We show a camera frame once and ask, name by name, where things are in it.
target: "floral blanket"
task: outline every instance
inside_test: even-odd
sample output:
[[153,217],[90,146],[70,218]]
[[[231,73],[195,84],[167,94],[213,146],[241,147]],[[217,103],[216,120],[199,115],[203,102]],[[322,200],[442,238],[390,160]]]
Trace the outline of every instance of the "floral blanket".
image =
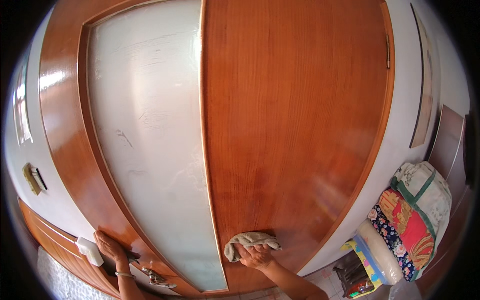
[[443,177],[428,163],[403,164],[391,189],[368,218],[398,260],[408,281],[420,278],[448,226],[452,197]]
[[425,263],[417,274],[417,278],[420,278],[425,267],[432,261],[447,229],[452,208],[452,195],[445,179],[427,161],[415,165],[403,164],[395,172],[390,187],[399,191],[406,203],[419,214],[433,238],[433,253],[429,259],[424,261],[425,257],[422,255],[425,253],[419,253],[417,256],[422,264]]
[[415,280],[415,274],[418,270],[415,269],[410,254],[395,230],[394,225],[388,221],[378,204],[368,213],[368,218],[372,222],[373,227],[375,227],[384,239],[388,249],[390,249],[393,256],[398,260],[398,264],[403,272],[403,277],[407,281]]

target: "door hinge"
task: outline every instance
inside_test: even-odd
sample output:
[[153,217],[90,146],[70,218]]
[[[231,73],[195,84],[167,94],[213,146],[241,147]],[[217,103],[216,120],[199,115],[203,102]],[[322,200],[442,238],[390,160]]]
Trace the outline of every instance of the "door hinge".
[[390,39],[388,38],[388,35],[385,35],[386,40],[387,40],[387,69],[390,68]]

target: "wooden wall panel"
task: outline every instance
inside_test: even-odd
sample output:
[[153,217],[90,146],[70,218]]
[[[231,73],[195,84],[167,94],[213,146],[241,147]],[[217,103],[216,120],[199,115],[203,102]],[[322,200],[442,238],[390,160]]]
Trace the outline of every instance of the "wooden wall panel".
[[[388,118],[385,24],[378,0],[206,2],[205,147],[222,246],[265,230],[297,272],[336,229]],[[224,267],[230,292],[273,285]]]
[[87,257],[78,251],[75,245],[76,237],[50,224],[32,211],[22,200],[19,201],[19,205],[30,232],[45,251],[86,284],[120,299],[118,286],[112,285],[103,268],[91,265]]

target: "wooden door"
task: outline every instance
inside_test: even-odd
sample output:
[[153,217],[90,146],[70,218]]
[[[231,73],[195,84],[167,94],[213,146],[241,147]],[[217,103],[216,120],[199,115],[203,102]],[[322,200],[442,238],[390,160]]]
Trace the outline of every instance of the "wooden door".
[[[388,31],[377,0],[206,2],[204,122],[221,245],[265,230],[298,272],[330,237],[382,141]],[[225,258],[224,267],[231,292],[273,286]]]
[[[224,257],[227,289],[192,284],[145,234],[105,162],[91,114],[89,35],[98,22],[143,4],[56,4],[40,101],[58,173],[89,223],[137,254],[136,267],[176,283],[177,293],[271,287],[260,272]],[[201,9],[201,147],[217,247],[264,230],[282,243],[277,259],[297,272],[347,214],[382,142],[395,66],[388,9],[378,0],[203,0]]]

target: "gray towel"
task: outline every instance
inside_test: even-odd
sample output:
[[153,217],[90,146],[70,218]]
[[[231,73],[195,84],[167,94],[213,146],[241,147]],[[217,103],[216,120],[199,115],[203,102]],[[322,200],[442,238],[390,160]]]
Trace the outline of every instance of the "gray towel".
[[280,243],[276,240],[276,237],[272,237],[263,232],[243,232],[239,233],[225,245],[223,254],[228,258],[228,261],[231,263],[237,262],[240,260],[241,256],[238,253],[237,249],[233,246],[234,243],[240,243],[244,247],[249,247],[259,244],[267,244],[273,250],[282,250]]

